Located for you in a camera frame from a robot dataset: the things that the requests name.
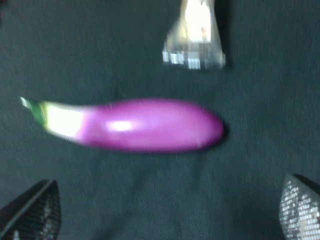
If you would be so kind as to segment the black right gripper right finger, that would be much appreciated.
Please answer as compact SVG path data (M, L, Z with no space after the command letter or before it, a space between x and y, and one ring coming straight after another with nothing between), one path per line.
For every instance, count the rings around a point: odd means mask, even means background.
M320 185L300 174L286 175L279 222L286 240L319 240Z

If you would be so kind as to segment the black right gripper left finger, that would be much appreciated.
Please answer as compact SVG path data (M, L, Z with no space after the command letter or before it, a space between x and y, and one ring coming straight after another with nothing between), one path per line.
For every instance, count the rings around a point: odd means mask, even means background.
M56 180L39 181L0 209L2 240L56 240L61 224Z

